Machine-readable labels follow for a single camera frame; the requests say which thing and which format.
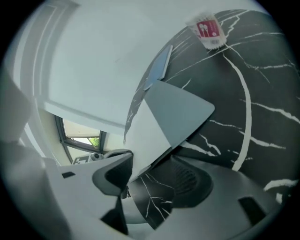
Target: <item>sticker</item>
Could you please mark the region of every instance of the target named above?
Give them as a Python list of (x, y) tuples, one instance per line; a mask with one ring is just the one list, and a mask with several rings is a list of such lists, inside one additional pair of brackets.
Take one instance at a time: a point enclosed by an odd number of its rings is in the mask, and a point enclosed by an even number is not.
[(220, 36), (219, 28), (215, 20), (198, 22), (197, 27), (202, 38), (211, 38)]

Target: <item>black marble table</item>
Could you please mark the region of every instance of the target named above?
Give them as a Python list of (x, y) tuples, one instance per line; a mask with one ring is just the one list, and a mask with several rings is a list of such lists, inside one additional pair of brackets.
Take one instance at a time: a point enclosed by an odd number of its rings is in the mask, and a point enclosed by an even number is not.
[[(281, 203), (290, 196), (299, 170), (298, 65), (269, 15), (230, 10), (216, 17), (227, 35), (226, 46), (207, 51), (188, 28), (165, 45), (174, 49), (163, 81), (216, 108), (172, 154), (235, 168)], [(146, 94), (143, 86), (151, 65), (132, 100), (125, 136)], [(172, 211), (169, 157), (128, 187), (148, 223), (159, 226)]]

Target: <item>window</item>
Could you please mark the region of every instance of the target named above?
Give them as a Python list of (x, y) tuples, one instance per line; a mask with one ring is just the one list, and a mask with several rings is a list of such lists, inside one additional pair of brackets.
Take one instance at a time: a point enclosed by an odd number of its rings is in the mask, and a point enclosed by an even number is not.
[(83, 156), (93, 152), (107, 153), (104, 150), (106, 132), (86, 127), (58, 116), (55, 116), (55, 122), (60, 136), (60, 143), (63, 145), (71, 163), (78, 157), (78, 154)]

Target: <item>white marble veining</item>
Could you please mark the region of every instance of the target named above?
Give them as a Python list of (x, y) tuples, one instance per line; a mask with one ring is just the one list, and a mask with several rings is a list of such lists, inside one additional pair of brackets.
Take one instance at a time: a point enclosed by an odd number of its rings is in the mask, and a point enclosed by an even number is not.
[(163, 200), (164, 201), (164, 199), (162, 198), (162, 197), (151, 197), (152, 199), (160, 199), (160, 200)]
[(250, 35), (250, 36), (243, 37), (243, 39), (253, 38), (253, 37), (256, 37), (256, 36), (259, 36), (259, 35), (284, 35), (284, 34), (281, 33), (281, 32), (259, 32), (259, 33), (256, 33), (256, 34), (253, 34), (253, 35)]
[(254, 138), (253, 136), (250, 137), (250, 140), (253, 141), (254, 143), (256, 143), (257, 145), (263, 146), (263, 147), (271, 147), (271, 148), (277, 148), (277, 149), (286, 149), (286, 147), (283, 146), (278, 146), (274, 143), (268, 143), (268, 142), (264, 142), (262, 140), (258, 140), (256, 138)]
[(281, 115), (285, 116), (286, 118), (289, 118), (289, 119), (291, 119), (291, 120), (293, 120), (293, 121), (295, 121), (295, 122), (297, 122), (297, 123), (300, 124), (300, 120), (298, 118), (296, 118), (295, 116), (291, 115), (289, 112), (286, 112), (283, 109), (268, 107), (268, 106), (262, 105), (260, 103), (253, 103), (252, 102), (251, 104), (263, 107), (263, 108), (265, 108), (265, 109), (267, 109), (267, 110), (269, 110), (271, 112), (280, 113)]
[(208, 142), (208, 140), (207, 140), (207, 138), (206, 138), (205, 136), (203, 136), (203, 135), (201, 135), (201, 134), (199, 134), (199, 135), (205, 140), (205, 142), (206, 142), (206, 144), (207, 144), (207, 146), (208, 146), (209, 148), (213, 148), (214, 150), (216, 150), (216, 152), (217, 152), (219, 155), (221, 155), (221, 152), (220, 152), (219, 148), (217, 148), (216, 145), (209, 144), (209, 142)]
[(163, 203), (172, 203), (172, 201), (165, 201), (165, 202), (162, 202), (162, 204), (163, 204)]
[(280, 64), (280, 65), (274, 65), (274, 66), (264, 66), (260, 67), (258, 66), (258, 69), (269, 69), (269, 68), (284, 68), (284, 67), (290, 67), (292, 68), (293, 66), (291, 64)]
[(236, 16), (236, 18), (237, 18), (237, 20), (235, 20), (235, 21), (233, 22), (233, 24), (231, 24), (231, 25), (229, 26), (229, 30), (228, 30), (228, 32), (227, 32), (227, 34), (226, 34), (226, 38), (229, 37), (229, 33), (230, 33), (232, 30), (234, 30), (234, 26), (235, 26), (235, 25), (238, 23), (238, 21), (240, 20), (239, 16)]
[(247, 13), (247, 12), (249, 12), (249, 10), (245, 10), (245, 11), (243, 11), (243, 12), (241, 12), (241, 13), (238, 13), (238, 14), (236, 14), (236, 15), (230, 16), (230, 17), (228, 17), (228, 18), (226, 18), (226, 19), (220, 21), (220, 24), (222, 25), (225, 21), (227, 21), (227, 20), (229, 20), (229, 19), (232, 19), (232, 18), (234, 18), (234, 17), (241, 16), (241, 15)]
[[(230, 151), (229, 149), (227, 150), (228, 152), (232, 152), (232, 153), (234, 153), (234, 154), (236, 154), (236, 155), (239, 155), (240, 153), (239, 152), (236, 152), (236, 151)], [(245, 158), (245, 160), (247, 161), (247, 160), (253, 160), (253, 157), (246, 157)]]
[(178, 48), (178, 47), (176, 47), (176, 49), (175, 50), (172, 50), (172, 54), (175, 54), (175, 53), (177, 53), (180, 49), (182, 49), (183, 47), (185, 47), (186, 45), (188, 45), (188, 43), (184, 43), (185, 41), (183, 41), (179, 46), (180, 46), (180, 48)]
[(130, 122), (132, 116), (133, 116), (133, 112), (132, 112), (132, 110), (130, 110), (130, 114), (129, 114), (128, 117), (127, 117), (126, 123), (127, 123), (127, 122)]
[(244, 61), (245, 65), (248, 67), (248, 68), (253, 68), (254, 70), (258, 71), (263, 77), (264, 79), (267, 80), (267, 82), (270, 84), (270, 81), (268, 80), (268, 78), (265, 76), (265, 74), (263, 74), (260, 70), (259, 70), (259, 67), (255, 67), (255, 66), (252, 66), (251, 64), (247, 63), (244, 58), (239, 54), (238, 51), (236, 51), (232, 46), (228, 46), (227, 44), (225, 44), (225, 46), (227, 46), (228, 48), (230, 48), (231, 50), (233, 50), (234, 52), (236, 52), (238, 54), (238, 56)]
[(210, 121), (210, 122), (213, 122), (213, 123), (216, 123), (216, 124), (218, 124), (218, 125), (221, 125), (221, 126), (223, 126), (223, 127), (231, 127), (231, 128), (236, 128), (236, 129), (238, 129), (238, 130), (242, 130), (241, 127), (237, 127), (237, 126), (235, 126), (235, 125), (224, 124), (224, 123), (220, 123), (220, 122), (217, 122), (217, 121), (214, 121), (214, 120), (209, 120), (209, 121)]
[(190, 82), (191, 80), (192, 80), (192, 79), (190, 78), (190, 79), (188, 80), (188, 82), (182, 86), (181, 89), (184, 89), (184, 88), (189, 84), (189, 82)]
[(281, 204), (282, 203), (282, 194), (276, 193), (276, 201)]
[(143, 86), (143, 84), (141, 84), (141, 85), (136, 89), (135, 94), (139, 91), (139, 89), (140, 89), (142, 86)]
[(184, 34), (186, 31), (188, 30), (188, 28), (185, 28), (176, 38), (179, 38), (182, 34)]
[(159, 211), (160, 215), (161, 215), (162, 218), (165, 220), (164, 215), (162, 214), (162, 212), (160, 211), (160, 209), (155, 205), (153, 199), (151, 198), (151, 194), (150, 194), (150, 192), (149, 192), (149, 190), (148, 190), (148, 188), (147, 188), (147, 185), (145, 184), (145, 182), (144, 182), (144, 180), (143, 180), (142, 177), (141, 177), (141, 180), (142, 180), (143, 184), (145, 185), (145, 188), (146, 188), (146, 190), (147, 190), (147, 192), (148, 192), (148, 194), (149, 194), (149, 197), (150, 197), (150, 199), (149, 199), (149, 204), (148, 204), (148, 207), (147, 207), (147, 213), (146, 213), (146, 216), (148, 216), (148, 213), (149, 213), (149, 205), (150, 205), (150, 201), (151, 201), (152, 204), (153, 204), (153, 206)]
[(206, 155), (211, 156), (211, 157), (216, 157), (216, 155), (211, 153), (210, 151), (205, 151), (204, 149), (198, 147), (197, 145), (190, 144), (187, 141), (184, 141), (182, 144), (180, 144), (180, 146), (183, 147), (183, 148), (189, 148), (189, 149), (192, 149), (192, 150), (196, 150), (200, 153), (206, 154)]
[(176, 47), (173, 48), (172, 52), (175, 52), (177, 48), (179, 48), (182, 44), (184, 44), (184, 41), (180, 42)]
[(136, 105), (136, 107), (139, 106), (139, 105), (141, 105), (141, 103), (142, 103), (142, 102), (138, 103), (138, 104)]
[(280, 186), (286, 186), (290, 188), (296, 186), (298, 181), (299, 180), (290, 180), (290, 179), (272, 180), (263, 189), (264, 191), (268, 191), (271, 188), (276, 188)]
[(168, 66), (175, 60), (177, 59), (181, 54), (183, 54), (188, 48), (190, 48), (192, 45), (194, 45), (194, 43), (190, 44), (189, 46), (185, 47), (183, 50), (181, 50), (180, 52), (176, 52), (177, 55), (172, 59), (172, 61), (169, 62)]
[(247, 156), (250, 138), (251, 138), (251, 126), (252, 126), (251, 97), (250, 97), (250, 92), (249, 92), (249, 89), (245, 82), (244, 76), (241, 73), (241, 71), (228, 58), (225, 57), (224, 53), (223, 53), (223, 56), (230, 63), (232, 68), (238, 74), (238, 76), (240, 78), (240, 82), (243, 86), (243, 89), (245, 92), (245, 98), (246, 98), (246, 125), (245, 125), (244, 139), (243, 139), (242, 147), (240, 150), (240, 155), (239, 155), (238, 159), (234, 162), (234, 165), (232, 166), (232, 170), (238, 171)]
[(162, 199), (163, 200), (163, 198), (161, 198), (161, 197), (150, 197), (149, 198), (149, 201), (148, 201), (148, 205), (147, 205), (147, 211), (146, 211), (146, 216), (145, 216), (145, 218), (148, 216), (148, 214), (149, 214), (149, 207), (150, 207), (150, 202), (151, 202), (151, 200), (152, 199)]
[(224, 15), (218, 17), (217, 20), (219, 20), (221, 17), (225, 17), (225, 16), (231, 15), (231, 14), (233, 14), (233, 13), (243, 12), (243, 11), (244, 11), (244, 10), (240, 10), (240, 9), (239, 9), (239, 10), (235, 10), (235, 9), (234, 9), (234, 10), (230, 10), (229, 13), (224, 14)]
[(170, 215), (170, 213), (166, 209), (164, 209), (164, 208), (161, 208), (161, 209), (164, 210), (164, 212), (166, 212), (168, 215)]
[(193, 63), (192, 65), (190, 65), (190, 66), (188, 66), (188, 67), (186, 67), (186, 68), (184, 68), (184, 69), (178, 71), (178, 72), (175, 73), (172, 77), (168, 78), (168, 79), (166, 80), (166, 82), (168, 82), (168, 81), (170, 81), (171, 79), (177, 77), (178, 74), (180, 74), (181, 72), (183, 72), (183, 71), (185, 71), (185, 70), (187, 70), (187, 69), (189, 69), (189, 68), (195, 66), (196, 64), (198, 64), (198, 63), (200, 63), (200, 62), (202, 62), (202, 61), (204, 61), (204, 60), (207, 60), (207, 59), (209, 59), (209, 58), (212, 58), (212, 57), (216, 56), (216, 55), (219, 54), (219, 53), (222, 53), (222, 52), (226, 51), (226, 50), (229, 49), (230, 47), (237, 46), (237, 45), (240, 45), (240, 44), (249, 43), (249, 42), (261, 42), (261, 41), (263, 41), (263, 40), (261, 40), (261, 39), (259, 39), (259, 40), (251, 40), (251, 41), (247, 41), (247, 42), (239, 42), (239, 43), (235, 43), (235, 44), (232, 44), (232, 45), (226, 45), (226, 46), (227, 46), (226, 48), (224, 48), (224, 49), (222, 49), (222, 50), (216, 52), (215, 54), (213, 54), (213, 55), (211, 55), (211, 56), (208, 56), (208, 57), (206, 57), (206, 58), (203, 58), (203, 59), (201, 59), (201, 60), (199, 60), (199, 61)]
[(297, 69), (296, 64), (292, 63), (291, 60), (289, 60), (287, 58), (287, 60), (289, 61), (290, 65), (294, 68), (295, 72), (297, 73), (297, 75), (299, 76), (300, 70)]
[(166, 184), (163, 184), (163, 183), (157, 181), (157, 180), (156, 180), (152, 175), (150, 175), (149, 173), (147, 173), (146, 176), (147, 176), (147, 178), (149, 178), (149, 180), (150, 180), (151, 182), (153, 182), (153, 183), (157, 183), (157, 184), (163, 185), (163, 186), (165, 186), (165, 187), (172, 188), (172, 187), (169, 186), (169, 185), (166, 185)]

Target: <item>window frame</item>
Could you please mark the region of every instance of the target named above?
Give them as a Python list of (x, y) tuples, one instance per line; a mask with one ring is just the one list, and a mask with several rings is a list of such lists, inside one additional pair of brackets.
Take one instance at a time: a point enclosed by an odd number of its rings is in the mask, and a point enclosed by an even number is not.
[(60, 137), (60, 143), (62, 144), (67, 157), (69, 158), (69, 161), (71, 163), (73, 163), (73, 159), (71, 157), (71, 154), (68, 150), (67, 147), (71, 147), (71, 148), (75, 148), (78, 150), (82, 150), (82, 151), (86, 151), (86, 152), (96, 152), (96, 153), (100, 153), (100, 154), (106, 154), (107, 151), (104, 151), (104, 143), (105, 143), (105, 139), (106, 139), (106, 132), (104, 131), (100, 131), (99, 132), (99, 147), (96, 149), (94, 146), (83, 143), (83, 142), (79, 142), (76, 140), (73, 140), (71, 138), (68, 138), (66, 136), (66, 132), (65, 132), (65, 128), (64, 128), (64, 122), (63, 119), (61, 117), (58, 116), (54, 116), (55, 118), (55, 123), (56, 123), (56, 127), (58, 130), (58, 134)]

